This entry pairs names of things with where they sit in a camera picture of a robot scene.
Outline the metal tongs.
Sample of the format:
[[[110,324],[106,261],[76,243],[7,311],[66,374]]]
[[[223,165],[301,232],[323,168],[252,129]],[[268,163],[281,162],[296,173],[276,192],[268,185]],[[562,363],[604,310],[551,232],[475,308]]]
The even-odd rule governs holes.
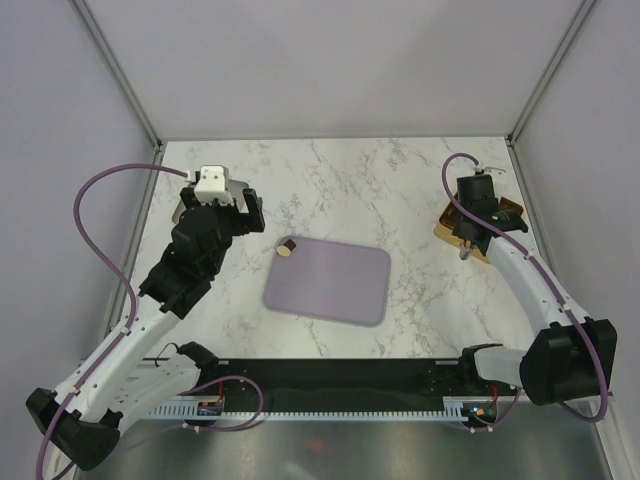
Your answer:
[[[467,260],[472,253],[472,248],[466,244],[461,244],[459,249],[459,258],[463,261]]]

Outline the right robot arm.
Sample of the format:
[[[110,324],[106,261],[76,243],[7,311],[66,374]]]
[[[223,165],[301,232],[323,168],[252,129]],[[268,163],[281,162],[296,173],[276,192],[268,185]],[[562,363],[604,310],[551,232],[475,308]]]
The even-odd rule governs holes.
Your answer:
[[[477,248],[502,275],[535,335],[525,350],[500,344],[464,349],[457,382],[480,394],[492,382],[522,388],[536,405],[597,396],[610,384],[617,332],[594,320],[559,284],[535,250],[521,213],[503,210],[490,175],[461,177],[453,233]]]

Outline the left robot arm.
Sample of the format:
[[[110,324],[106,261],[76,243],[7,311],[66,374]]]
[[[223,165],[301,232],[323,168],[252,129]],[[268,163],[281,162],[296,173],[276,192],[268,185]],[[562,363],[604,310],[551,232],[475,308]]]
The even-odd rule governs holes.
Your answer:
[[[134,371],[211,289],[233,239],[264,231],[262,200],[243,189],[247,209],[241,211],[227,191],[201,194],[186,187],[180,196],[185,209],[159,262],[139,288],[126,288],[128,313],[69,377],[53,389],[35,389],[26,400],[43,435],[40,450],[54,445],[70,468],[94,469],[154,408],[217,386],[216,357],[195,341],[140,376]]]

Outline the white oval chocolate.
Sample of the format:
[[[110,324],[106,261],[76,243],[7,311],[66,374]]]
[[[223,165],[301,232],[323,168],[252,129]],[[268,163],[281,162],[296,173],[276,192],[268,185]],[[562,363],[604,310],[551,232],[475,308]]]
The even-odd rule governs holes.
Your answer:
[[[285,245],[279,245],[276,249],[276,252],[279,256],[284,258],[289,257],[291,255],[291,250]]]

